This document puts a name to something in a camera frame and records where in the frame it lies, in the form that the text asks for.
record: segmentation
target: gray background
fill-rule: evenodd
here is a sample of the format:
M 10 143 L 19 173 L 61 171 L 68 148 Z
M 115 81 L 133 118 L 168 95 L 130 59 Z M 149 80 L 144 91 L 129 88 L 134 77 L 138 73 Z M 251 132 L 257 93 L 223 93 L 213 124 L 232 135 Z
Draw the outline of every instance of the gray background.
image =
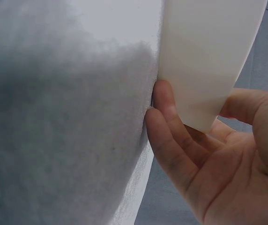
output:
M 268 90 L 268 6 L 247 62 L 236 87 Z M 239 131 L 250 132 L 251 126 L 225 120 Z M 197 225 L 187 204 L 154 159 L 136 225 Z

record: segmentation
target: palm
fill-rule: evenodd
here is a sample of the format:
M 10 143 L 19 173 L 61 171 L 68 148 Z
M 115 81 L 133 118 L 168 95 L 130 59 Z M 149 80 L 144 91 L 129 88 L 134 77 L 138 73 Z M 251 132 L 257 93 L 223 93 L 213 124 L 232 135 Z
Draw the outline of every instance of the palm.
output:
M 268 145 L 261 141 L 268 129 L 254 126 L 255 141 L 218 120 L 210 135 L 185 127 L 166 82 L 156 84 L 154 104 L 146 123 L 155 156 L 196 217 L 204 224 L 266 224 L 268 207 L 258 206 L 268 205 L 268 157 L 257 143 Z

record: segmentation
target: fabric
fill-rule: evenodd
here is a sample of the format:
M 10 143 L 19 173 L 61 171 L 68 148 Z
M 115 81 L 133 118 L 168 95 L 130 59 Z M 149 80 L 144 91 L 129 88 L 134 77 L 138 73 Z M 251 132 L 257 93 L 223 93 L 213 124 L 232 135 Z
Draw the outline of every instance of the fabric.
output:
M 0 225 L 133 224 L 157 0 L 0 0 Z
M 265 12 L 257 38 L 236 87 L 268 90 L 268 11 Z M 237 120 L 222 120 L 236 130 L 246 132 L 252 130 L 251 126 Z M 135 224 L 199 224 L 155 160 Z

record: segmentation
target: knuckle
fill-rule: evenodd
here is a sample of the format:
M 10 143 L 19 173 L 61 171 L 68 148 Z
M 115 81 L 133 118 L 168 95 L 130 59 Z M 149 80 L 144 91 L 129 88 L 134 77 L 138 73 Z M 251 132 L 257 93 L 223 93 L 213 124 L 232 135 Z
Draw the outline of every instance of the knuckle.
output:
M 184 162 L 184 155 L 183 154 L 177 154 L 174 157 L 172 157 L 168 163 L 168 170 L 169 171 L 177 171 L 181 165 Z
M 193 145 L 194 141 L 191 137 L 185 137 L 182 140 L 181 148 L 182 149 L 188 149 Z

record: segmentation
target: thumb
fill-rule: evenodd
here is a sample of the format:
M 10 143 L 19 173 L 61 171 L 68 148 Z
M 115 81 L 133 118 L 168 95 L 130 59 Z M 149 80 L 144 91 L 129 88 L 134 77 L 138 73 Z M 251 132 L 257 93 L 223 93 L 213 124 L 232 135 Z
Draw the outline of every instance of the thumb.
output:
M 223 105 L 220 115 L 252 125 L 258 110 L 267 100 L 267 91 L 235 88 Z

